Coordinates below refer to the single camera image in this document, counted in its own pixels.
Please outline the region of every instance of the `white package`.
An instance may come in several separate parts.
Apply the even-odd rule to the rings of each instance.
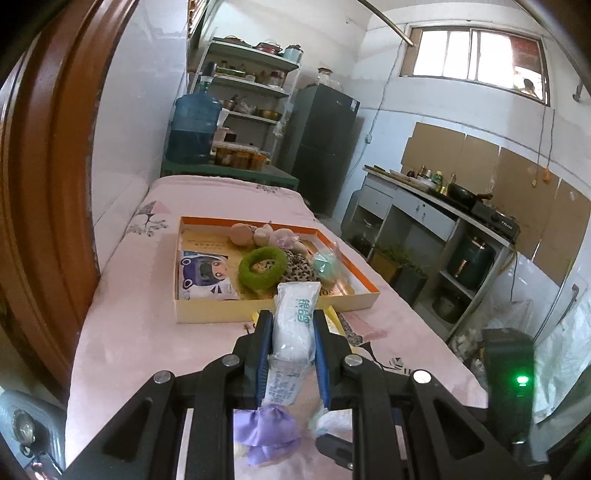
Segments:
[[[306,379],[314,356],[312,317],[320,282],[280,283],[273,319],[273,350],[263,404],[291,405]]]

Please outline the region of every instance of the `stainless pot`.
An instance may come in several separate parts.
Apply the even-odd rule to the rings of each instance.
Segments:
[[[304,51],[301,49],[299,45],[290,45],[285,49],[281,56],[286,60],[291,60],[296,63],[299,63],[301,60],[301,56],[303,54]]]

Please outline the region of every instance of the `dark gray refrigerator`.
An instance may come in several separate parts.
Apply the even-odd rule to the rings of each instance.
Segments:
[[[295,97],[277,167],[300,181],[310,209],[331,216],[349,167],[348,146],[359,102],[325,85]]]

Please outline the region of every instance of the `frying pan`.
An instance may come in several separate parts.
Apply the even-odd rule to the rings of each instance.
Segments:
[[[470,190],[466,190],[464,187],[460,187],[455,183],[450,183],[447,186],[447,196],[472,210],[472,207],[474,207],[474,204],[478,200],[490,200],[492,198],[492,193],[476,195]]]

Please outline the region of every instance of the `clear plastic bag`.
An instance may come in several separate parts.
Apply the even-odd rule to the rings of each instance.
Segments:
[[[291,405],[316,354],[312,317],[319,282],[280,283],[275,298],[273,352],[263,404]]]
[[[549,416],[591,364],[591,296],[577,302],[551,334],[536,344],[534,421]]]

